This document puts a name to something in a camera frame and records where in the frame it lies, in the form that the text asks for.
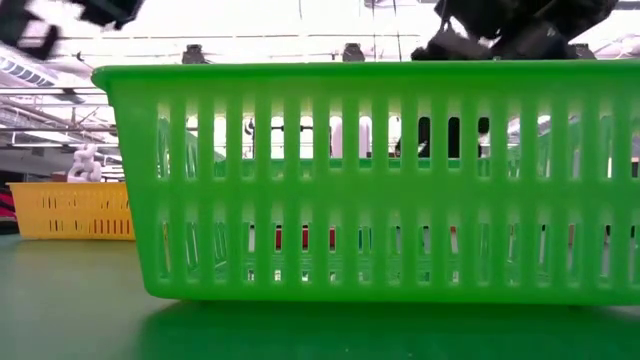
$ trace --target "yellow plastic basket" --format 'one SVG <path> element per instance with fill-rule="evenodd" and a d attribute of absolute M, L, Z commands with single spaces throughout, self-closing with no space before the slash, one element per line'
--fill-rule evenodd
<path fill-rule="evenodd" d="M 124 183 L 13 183 L 25 239 L 134 240 Z"/>

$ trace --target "green plastic basket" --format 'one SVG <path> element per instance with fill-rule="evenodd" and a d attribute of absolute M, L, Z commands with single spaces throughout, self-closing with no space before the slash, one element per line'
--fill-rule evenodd
<path fill-rule="evenodd" d="M 638 62 L 107 67 L 93 81 L 115 108 L 152 295 L 640 303 L 640 251 L 630 236 L 640 224 L 631 175 Z M 541 114 L 552 130 L 538 137 Z M 300 159 L 303 115 L 313 118 L 308 160 Z M 332 115 L 343 119 L 341 160 L 329 158 Z M 372 159 L 358 158 L 365 115 Z M 404 149 L 417 148 L 418 117 L 431 117 L 430 159 L 388 158 L 391 115 L 403 120 Z M 188 116 L 198 118 L 195 151 Z M 226 118 L 224 161 L 214 155 L 215 116 Z M 255 119 L 252 160 L 241 154 L 244 116 Z M 285 123 L 279 161 L 271 159 L 273 116 Z M 447 159 L 450 116 L 461 119 L 460 160 Z M 480 116 L 491 120 L 491 144 L 478 160 Z M 508 150 L 516 116 L 520 146 Z M 570 125 L 571 116 L 580 120 Z M 158 125 L 163 117 L 168 129 Z"/>

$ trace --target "basket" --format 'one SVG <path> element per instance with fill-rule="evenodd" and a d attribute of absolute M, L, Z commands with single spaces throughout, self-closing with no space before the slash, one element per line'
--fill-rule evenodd
<path fill-rule="evenodd" d="M 629 201 L 640 196 L 631 177 L 639 80 L 633 61 L 108 67 L 93 76 L 115 109 L 152 295 L 565 304 L 640 303 L 640 253 L 629 236 L 640 220 Z M 389 159 L 390 116 L 401 117 L 411 149 L 425 114 L 431 157 Z M 541 114 L 552 130 L 540 139 Z M 314 128 L 307 161 L 303 115 Z M 343 123 L 339 161 L 329 158 L 332 115 Z M 365 115 L 372 159 L 358 158 Z M 194 116 L 195 151 L 185 141 Z M 227 141 L 217 162 L 216 116 L 226 118 Z M 255 118 L 250 161 L 243 116 Z M 273 116 L 284 117 L 281 163 L 271 159 Z M 447 159 L 451 116 L 461 119 L 459 160 Z M 480 116 L 490 118 L 491 143 L 478 160 Z M 520 146 L 508 151 L 515 116 Z M 570 126 L 573 116 L 580 121 Z M 162 148 L 169 156 L 159 158 Z"/>
<path fill-rule="evenodd" d="M 25 239 L 134 240 L 123 183 L 13 183 Z"/>

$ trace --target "white stuffed toy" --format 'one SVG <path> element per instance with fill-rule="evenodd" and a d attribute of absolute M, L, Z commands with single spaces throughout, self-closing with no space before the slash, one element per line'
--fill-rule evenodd
<path fill-rule="evenodd" d="M 67 182 L 100 182 L 102 166 L 93 161 L 97 149 L 95 144 L 85 144 L 73 154 L 73 166 L 67 175 Z"/>

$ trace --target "tabletop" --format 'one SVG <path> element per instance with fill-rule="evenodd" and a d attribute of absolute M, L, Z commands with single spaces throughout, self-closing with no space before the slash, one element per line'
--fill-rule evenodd
<path fill-rule="evenodd" d="M 187 302 L 133 242 L 0 238 L 0 359 L 640 359 L 640 307 Z"/>

